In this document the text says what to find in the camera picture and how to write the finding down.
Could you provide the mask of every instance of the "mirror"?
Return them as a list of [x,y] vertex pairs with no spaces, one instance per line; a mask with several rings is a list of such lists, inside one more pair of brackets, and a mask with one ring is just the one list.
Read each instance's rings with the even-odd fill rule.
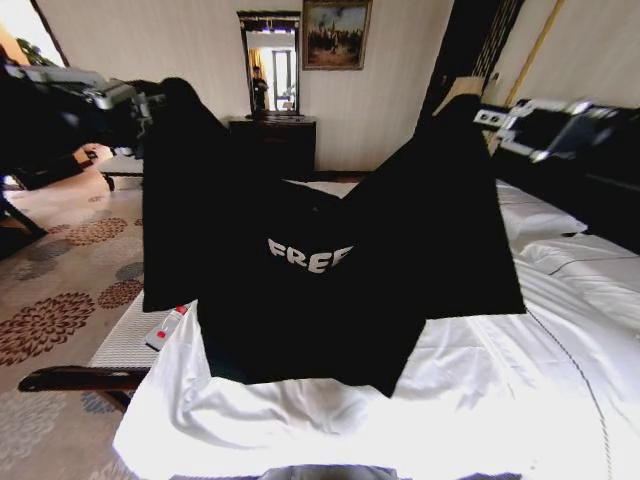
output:
[[253,116],[298,115],[299,12],[238,12]]

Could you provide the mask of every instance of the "mirror frame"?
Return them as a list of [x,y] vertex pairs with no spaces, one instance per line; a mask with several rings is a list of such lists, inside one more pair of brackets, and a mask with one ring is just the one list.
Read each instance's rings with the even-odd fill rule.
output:
[[[264,118],[264,117],[299,117],[300,115],[300,28],[302,22],[301,12],[296,11],[239,11],[238,20],[240,21],[240,32],[242,35],[242,47],[244,49],[244,64],[245,74],[247,76],[247,89],[249,91],[249,106],[251,107],[252,118]],[[253,86],[251,84],[252,72],[251,64],[249,62],[249,50],[247,48],[247,30],[245,29],[245,21],[256,20],[262,21],[266,19],[271,20],[287,20],[295,21],[295,47],[296,47],[296,70],[295,70],[295,82],[296,82],[296,108],[294,110],[279,112],[277,110],[260,110],[256,111],[253,103]]]

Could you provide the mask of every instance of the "black t-shirt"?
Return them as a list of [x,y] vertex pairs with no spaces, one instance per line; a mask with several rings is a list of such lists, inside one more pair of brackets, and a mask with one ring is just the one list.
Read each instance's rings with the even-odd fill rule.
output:
[[[339,199],[242,172],[227,130],[181,95],[146,146],[144,309],[197,298],[214,376],[329,377],[391,396],[426,319],[523,311],[484,140],[465,115],[475,103],[443,111]],[[212,138],[203,161],[196,147]],[[191,180],[167,191],[192,154]],[[467,198],[448,198],[451,185]]]

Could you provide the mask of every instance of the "wooden armrest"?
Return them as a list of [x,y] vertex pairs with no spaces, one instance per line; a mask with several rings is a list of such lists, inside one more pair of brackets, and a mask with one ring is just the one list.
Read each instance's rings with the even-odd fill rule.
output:
[[46,390],[135,390],[148,368],[48,367],[31,372],[18,384],[21,392]]

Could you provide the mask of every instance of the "floral patterned carpet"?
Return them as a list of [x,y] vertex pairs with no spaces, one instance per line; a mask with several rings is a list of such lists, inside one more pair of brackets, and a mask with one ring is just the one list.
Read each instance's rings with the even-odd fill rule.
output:
[[84,365],[142,289],[140,180],[95,167],[9,200],[49,234],[0,261],[0,478],[134,478],[111,448],[121,414],[94,393],[20,393],[29,372]]

